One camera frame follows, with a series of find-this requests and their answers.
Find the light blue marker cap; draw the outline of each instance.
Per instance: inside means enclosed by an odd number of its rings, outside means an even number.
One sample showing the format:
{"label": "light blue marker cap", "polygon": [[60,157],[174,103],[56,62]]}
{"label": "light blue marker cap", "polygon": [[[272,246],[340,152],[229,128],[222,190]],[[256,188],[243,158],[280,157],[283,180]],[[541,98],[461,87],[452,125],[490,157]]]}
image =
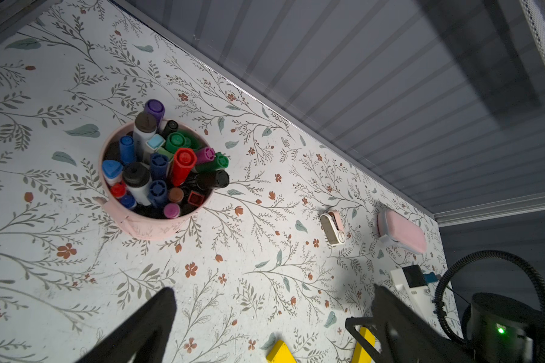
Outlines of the light blue marker cap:
{"label": "light blue marker cap", "polygon": [[147,140],[147,144],[153,150],[159,148],[161,145],[164,144],[164,142],[166,142],[166,140],[158,134],[153,135],[151,139]]}
{"label": "light blue marker cap", "polygon": [[123,171],[123,165],[115,160],[103,160],[103,173],[109,179],[114,179]]}

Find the pink marker cap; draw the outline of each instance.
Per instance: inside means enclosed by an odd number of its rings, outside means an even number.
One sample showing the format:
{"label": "pink marker cap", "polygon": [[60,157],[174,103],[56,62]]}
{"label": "pink marker cap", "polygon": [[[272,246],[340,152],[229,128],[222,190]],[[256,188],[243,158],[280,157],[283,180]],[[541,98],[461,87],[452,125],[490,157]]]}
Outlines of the pink marker cap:
{"label": "pink marker cap", "polygon": [[169,203],[164,207],[164,215],[166,218],[174,219],[180,215],[180,206],[175,203]]}

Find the green marker cap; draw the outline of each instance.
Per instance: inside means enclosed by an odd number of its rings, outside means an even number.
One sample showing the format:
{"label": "green marker cap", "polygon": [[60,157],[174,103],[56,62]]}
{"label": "green marker cap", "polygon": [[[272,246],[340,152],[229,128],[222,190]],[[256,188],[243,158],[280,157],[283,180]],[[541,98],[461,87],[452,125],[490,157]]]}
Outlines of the green marker cap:
{"label": "green marker cap", "polygon": [[212,162],[196,165],[197,172],[208,172],[216,171],[221,169],[226,169],[228,167],[229,160],[228,157],[222,155],[222,153],[216,153],[216,157]]}
{"label": "green marker cap", "polygon": [[167,136],[165,147],[167,151],[175,154],[175,152],[182,147],[185,147],[185,137],[182,134],[179,132],[172,132]]}

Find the black cable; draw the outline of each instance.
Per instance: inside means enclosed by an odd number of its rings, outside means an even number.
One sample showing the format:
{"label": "black cable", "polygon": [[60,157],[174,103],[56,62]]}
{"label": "black cable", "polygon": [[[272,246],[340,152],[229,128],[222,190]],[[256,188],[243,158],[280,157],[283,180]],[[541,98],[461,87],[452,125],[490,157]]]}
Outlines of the black cable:
{"label": "black cable", "polygon": [[442,330],[444,330],[446,335],[452,341],[462,346],[466,346],[466,341],[463,338],[460,338],[458,335],[456,335],[451,330],[451,327],[448,325],[448,322],[446,321],[446,313],[444,312],[444,308],[443,308],[444,302],[442,301],[442,297],[444,295],[444,289],[448,287],[448,283],[450,282],[452,277],[456,274],[456,272],[460,271],[464,266],[468,264],[471,264],[475,261],[484,260],[486,258],[501,258],[503,260],[514,263],[515,265],[519,266],[519,268],[521,268],[523,272],[526,273],[526,275],[529,277],[530,281],[532,282],[533,287],[535,288],[535,292],[537,293],[537,297],[539,298],[541,313],[543,314],[543,319],[542,319],[543,329],[540,331],[541,337],[539,339],[537,363],[545,363],[545,281],[541,277],[541,274],[533,266],[531,266],[527,261],[525,261],[521,257],[518,257],[512,253],[508,253],[505,251],[495,251],[495,250],[474,252],[458,260],[457,263],[452,265],[448,269],[448,271],[444,273],[443,277],[440,279],[438,283],[438,286],[436,287],[436,292],[434,294],[434,304],[436,306],[436,315],[438,316],[438,321],[440,322],[440,326]]}
{"label": "black cable", "polygon": [[452,291],[452,293],[454,294],[457,294],[459,298],[461,298],[462,300],[464,300],[468,305],[470,305],[470,301],[466,300],[464,297],[460,296],[459,293],[455,292],[454,290],[452,290],[450,287],[446,287],[447,289],[449,289],[450,291]]}

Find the red marker cap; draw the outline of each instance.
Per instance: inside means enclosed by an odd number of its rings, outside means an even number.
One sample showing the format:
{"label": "red marker cap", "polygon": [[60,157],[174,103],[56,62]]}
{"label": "red marker cap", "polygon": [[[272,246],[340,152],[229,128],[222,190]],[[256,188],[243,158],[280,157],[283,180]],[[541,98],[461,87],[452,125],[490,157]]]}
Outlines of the red marker cap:
{"label": "red marker cap", "polygon": [[174,186],[180,186],[186,181],[197,160],[198,158],[192,149],[180,148],[175,152],[171,173],[171,182]]}
{"label": "red marker cap", "polygon": [[111,195],[117,199],[121,199],[127,194],[127,189],[123,183],[117,183],[113,185],[110,189]]}

